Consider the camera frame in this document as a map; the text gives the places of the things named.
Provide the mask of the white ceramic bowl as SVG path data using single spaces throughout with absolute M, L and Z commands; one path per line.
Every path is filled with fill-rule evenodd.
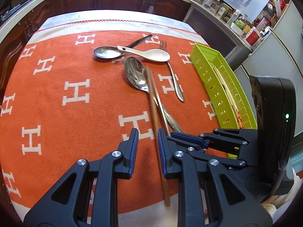
M 243 36 L 244 32 L 235 24 L 231 24 L 231 30 L 235 32 L 238 36 Z

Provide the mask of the white ceramic soup spoon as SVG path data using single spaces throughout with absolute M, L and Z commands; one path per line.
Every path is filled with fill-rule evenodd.
M 122 52 L 135 54 L 141 56 L 149 61 L 166 62 L 170 60 L 170 54 L 161 49 L 150 49 L 147 51 L 140 51 L 129 47 L 117 46 L 117 49 Z

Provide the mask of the dark metal soup spoon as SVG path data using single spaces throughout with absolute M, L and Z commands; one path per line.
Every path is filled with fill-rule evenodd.
M 143 38 L 140 38 L 139 40 L 136 40 L 135 42 L 129 44 L 127 47 L 134 48 L 135 46 L 145 42 L 150 38 L 152 38 L 152 34 L 149 34 L 147 36 L 144 36 Z M 97 47 L 93 50 L 93 55 L 101 59 L 115 59 L 121 57 L 123 54 L 124 53 L 119 51 L 117 47 L 111 46 Z

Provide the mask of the orange white H-pattern cloth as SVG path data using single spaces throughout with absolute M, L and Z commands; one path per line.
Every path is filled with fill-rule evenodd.
M 148 95 L 133 88 L 124 61 L 101 62 L 97 46 L 125 46 L 147 34 L 139 50 L 167 43 L 184 101 L 175 94 L 166 64 L 145 61 L 161 102 L 192 135 L 219 126 L 206 90 L 190 61 L 194 43 L 205 40 L 184 25 L 140 19 L 98 19 L 44 25 L 21 51 L 1 110 L 1 171 L 20 218 L 80 158 L 93 161 L 139 131 L 134 174 L 118 183 L 120 226 L 176 226 L 178 183 L 169 182 L 163 203 Z

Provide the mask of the bamboo chopstick red end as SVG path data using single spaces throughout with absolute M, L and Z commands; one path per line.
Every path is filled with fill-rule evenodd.
M 232 106 L 232 109 L 235 113 L 235 116 L 236 116 L 236 119 L 237 119 L 237 122 L 238 122 L 238 127 L 240 129 L 243 129 L 244 126 L 243 126 L 243 122 L 242 122 L 242 119 L 241 119 L 241 116 L 240 116 L 240 113 L 238 111 L 238 108 L 237 108 L 237 105 L 233 99 L 233 96 L 231 94 L 231 91 L 229 90 L 226 82 L 224 81 L 224 78 L 222 77 L 221 73 L 219 72 L 219 70 L 214 66 L 213 67 L 213 70 L 215 71 L 216 75 L 218 76 L 218 79 L 220 81 L 220 83 L 222 84 L 223 86 L 223 89 L 225 90 L 226 94 L 227 94 L 227 98 L 229 99 L 229 102 Z

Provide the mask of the red labelled canister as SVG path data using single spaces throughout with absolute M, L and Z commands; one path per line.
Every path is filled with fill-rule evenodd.
M 258 29 L 256 27 L 252 27 L 245 36 L 244 41 L 249 47 L 252 47 L 260 38 L 261 34 Z

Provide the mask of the large steel spoon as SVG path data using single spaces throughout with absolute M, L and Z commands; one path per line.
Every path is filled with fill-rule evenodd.
M 144 91 L 150 94 L 150 89 L 147 82 L 147 72 L 143 64 L 135 57 L 129 56 L 125 60 L 124 64 L 124 72 L 126 74 L 129 82 L 138 90 Z M 172 129 L 176 132 L 183 133 L 183 130 L 178 125 L 176 120 L 172 117 L 172 115 L 168 112 L 165 106 L 159 106 L 157 97 L 152 94 L 152 99 L 154 100 L 154 104 L 159 109 L 161 116 L 165 120 L 164 124 L 168 127 L 168 124 L 172 127 Z

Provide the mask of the green plastic utensil tray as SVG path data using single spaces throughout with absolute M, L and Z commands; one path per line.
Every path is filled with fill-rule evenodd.
M 244 129 L 257 129 L 257 122 L 251 105 L 247 99 L 238 78 L 221 53 L 208 46 L 195 43 L 190 54 L 203 85 L 212 102 L 220 128 L 239 129 L 238 122 L 227 94 L 220 83 L 213 67 L 215 66 L 226 82 L 240 113 Z

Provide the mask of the steel fork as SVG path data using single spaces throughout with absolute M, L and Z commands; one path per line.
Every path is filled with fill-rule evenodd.
M 160 40 L 160 49 L 167 52 L 167 43 L 165 40 Z M 173 84 L 174 84 L 174 88 L 175 88 L 175 93 L 177 98 L 181 101 L 181 102 L 185 102 L 183 93 L 181 91 L 181 88 L 178 84 L 177 78 L 175 76 L 174 70 L 172 68 L 172 65 L 166 61 L 166 64 L 168 65 L 168 68 L 170 70 L 171 76 L 172 76 L 172 80 L 173 80 Z

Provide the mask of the silver metal cabinet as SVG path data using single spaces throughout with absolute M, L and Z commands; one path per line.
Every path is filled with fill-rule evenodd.
M 236 70 L 252 53 L 241 37 L 201 6 L 192 4 L 183 21 L 201 35 L 211 48 L 219 51 L 232 70 Z

